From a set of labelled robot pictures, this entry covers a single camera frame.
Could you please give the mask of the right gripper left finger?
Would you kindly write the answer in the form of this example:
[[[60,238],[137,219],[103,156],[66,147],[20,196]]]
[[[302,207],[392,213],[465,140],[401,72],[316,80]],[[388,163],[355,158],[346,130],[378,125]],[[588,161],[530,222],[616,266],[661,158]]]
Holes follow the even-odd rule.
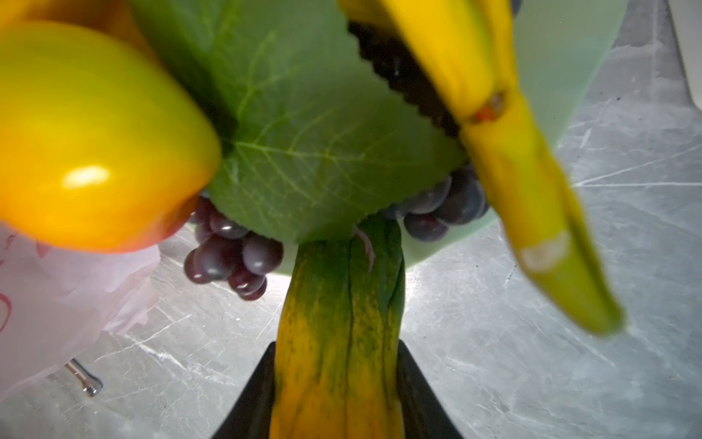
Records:
[[[275,342],[263,352],[241,395],[212,439],[268,439],[275,392]]]

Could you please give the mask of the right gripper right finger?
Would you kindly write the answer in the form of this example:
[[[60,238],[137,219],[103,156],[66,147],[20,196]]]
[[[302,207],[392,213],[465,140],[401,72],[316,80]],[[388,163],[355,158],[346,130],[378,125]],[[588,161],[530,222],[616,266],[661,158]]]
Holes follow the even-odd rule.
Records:
[[[398,347],[397,388],[407,439],[463,439],[407,345]]]

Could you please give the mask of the small orange green fruit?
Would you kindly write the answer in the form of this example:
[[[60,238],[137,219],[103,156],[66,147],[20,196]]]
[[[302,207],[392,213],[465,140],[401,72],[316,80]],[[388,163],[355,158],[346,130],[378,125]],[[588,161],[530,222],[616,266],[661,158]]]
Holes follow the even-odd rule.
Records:
[[[400,225],[299,246],[276,340],[272,438],[402,438]]]

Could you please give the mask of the pink plastic bag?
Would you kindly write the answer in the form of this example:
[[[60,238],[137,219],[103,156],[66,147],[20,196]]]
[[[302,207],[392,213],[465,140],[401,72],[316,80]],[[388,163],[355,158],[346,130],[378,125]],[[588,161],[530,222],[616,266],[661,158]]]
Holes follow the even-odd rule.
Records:
[[[144,325],[159,294],[158,247],[90,254],[1,228],[1,395],[64,367],[100,334]]]

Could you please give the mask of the red yellow mango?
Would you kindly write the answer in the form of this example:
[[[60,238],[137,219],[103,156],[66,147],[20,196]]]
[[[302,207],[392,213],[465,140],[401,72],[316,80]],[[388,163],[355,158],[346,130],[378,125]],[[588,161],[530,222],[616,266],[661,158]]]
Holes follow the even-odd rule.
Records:
[[[1,221],[53,247],[134,252],[177,232],[222,160],[126,1],[1,5]]]

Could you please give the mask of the yellow banana bunch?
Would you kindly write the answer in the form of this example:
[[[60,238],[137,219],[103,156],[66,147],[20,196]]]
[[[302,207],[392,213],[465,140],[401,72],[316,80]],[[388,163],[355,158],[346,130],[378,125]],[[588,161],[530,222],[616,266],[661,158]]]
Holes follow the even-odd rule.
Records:
[[[352,22],[399,38],[459,126],[526,277],[596,336],[623,329],[581,203],[542,135],[517,74],[506,1],[343,1]]]

